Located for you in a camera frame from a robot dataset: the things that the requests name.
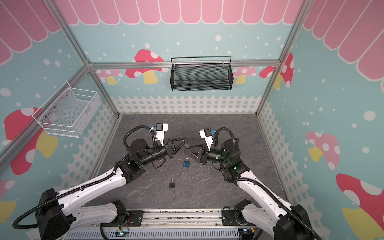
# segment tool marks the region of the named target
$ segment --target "black padlock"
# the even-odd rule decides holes
[[[175,188],[175,180],[171,179],[169,183],[169,188]]]

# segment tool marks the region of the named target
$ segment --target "black wire basket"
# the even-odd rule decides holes
[[[231,90],[231,59],[230,56],[171,58],[172,91]]]

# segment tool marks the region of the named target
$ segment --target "white wire basket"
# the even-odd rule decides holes
[[[101,105],[98,92],[66,88],[48,107],[46,102],[32,117],[51,135],[80,137]]]

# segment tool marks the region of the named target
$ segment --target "mesh basket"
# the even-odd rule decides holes
[[[32,117],[48,134],[80,137],[100,105],[98,92],[69,86],[44,111],[40,113],[40,107]]]
[[[233,73],[231,57],[171,58],[172,91],[231,90]]]

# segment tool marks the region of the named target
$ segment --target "white polka dot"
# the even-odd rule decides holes
[[[326,144],[326,143],[324,143],[324,144],[323,144],[323,150],[324,150],[324,151],[328,151],[328,150],[329,150],[329,145]]]
[[[6,184],[5,184],[5,188],[6,189],[11,189],[13,187],[13,185],[15,184],[15,181],[14,180],[9,180]]]
[[[363,152],[363,153],[369,153],[369,148],[367,148],[367,147],[363,147],[363,148],[362,148],[362,152]]]
[[[4,141],[1,142],[1,144],[2,144],[3,146],[6,146],[6,145],[8,145],[10,142],[11,142],[11,140],[4,140]]]
[[[25,154],[25,160],[29,163],[33,163],[33,159],[35,158],[35,149],[29,150]]]
[[[8,88],[1,88],[0,94],[4,97],[9,97],[11,95],[11,91]]]
[[[356,193],[354,193],[353,191],[351,191],[349,189],[343,191],[343,193],[345,194],[345,196],[347,196],[349,199],[351,199],[352,202],[356,203],[357,206],[360,206],[360,199]]]
[[[158,56],[156,53],[151,52],[151,57],[153,57],[153,58],[158,58],[159,56]]]
[[[374,111],[369,110],[364,113],[364,119],[367,121],[372,121],[375,117],[376,113]]]
[[[370,185],[369,183],[360,181],[361,187],[369,194],[378,196],[383,191],[381,188]]]
[[[329,162],[329,163],[328,163],[328,167],[329,167],[329,169],[331,169],[331,170],[335,170],[335,165],[334,165],[332,162]]]

